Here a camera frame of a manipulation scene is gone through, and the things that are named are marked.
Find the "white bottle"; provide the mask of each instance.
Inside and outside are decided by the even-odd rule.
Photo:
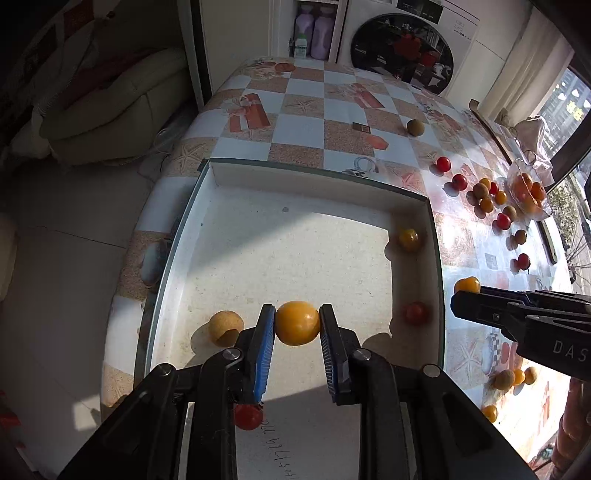
[[[294,58],[304,59],[306,58],[306,51],[308,50],[308,41],[304,34],[300,34],[298,39],[295,41],[294,47]]]

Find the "washing machine door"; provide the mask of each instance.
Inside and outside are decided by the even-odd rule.
[[[428,22],[391,13],[364,23],[351,41],[351,62],[359,69],[391,74],[439,94],[452,79],[452,50]]]

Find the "starfish print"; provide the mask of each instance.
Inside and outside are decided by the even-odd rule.
[[[311,98],[308,100],[300,100],[299,98],[294,98],[291,101],[285,104],[286,108],[294,108],[300,111],[303,115],[307,112],[311,112],[315,110],[315,104],[317,103],[316,99]]]
[[[180,173],[184,174],[186,167],[192,162],[200,162],[203,159],[204,153],[205,143],[198,143],[191,147],[186,144],[181,145],[181,151],[177,157]]]
[[[458,363],[452,372],[455,373],[462,368],[466,367],[466,373],[468,382],[472,382],[472,371],[474,368],[480,368],[482,366],[482,359],[478,358],[476,340],[473,340],[467,347],[463,343],[460,343],[460,353],[462,354],[462,361]]]

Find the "window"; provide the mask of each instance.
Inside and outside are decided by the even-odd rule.
[[[571,146],[573,143],[584,143],[573,134],[590,110],[591,89],[574,69],[569,68],[539,113],[548,125],[543,148],[547,157],[552,159],[554,178],[558,180],[548,194],[548,200],[566,253],[573,291],[587,295],[591,294],[591,210],[584,187],[591,173],[591,153],[582,151],[577,157],[565,145],[571,137]],[[578,135],[584,133],[586,128],[588,126],[582,127]],[[562,169],[564,173],[556,175],[564,159],[570,162],[570,166]]]
[[[572,70],[566,69],[541,108],[548,130],[544,149],[548,158],[562,148],[591,109],[591,89]]]

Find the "washing machine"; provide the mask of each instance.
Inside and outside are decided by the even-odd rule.
[[[338,63],[445,96],[479,19],[446,0],[349,0]]]

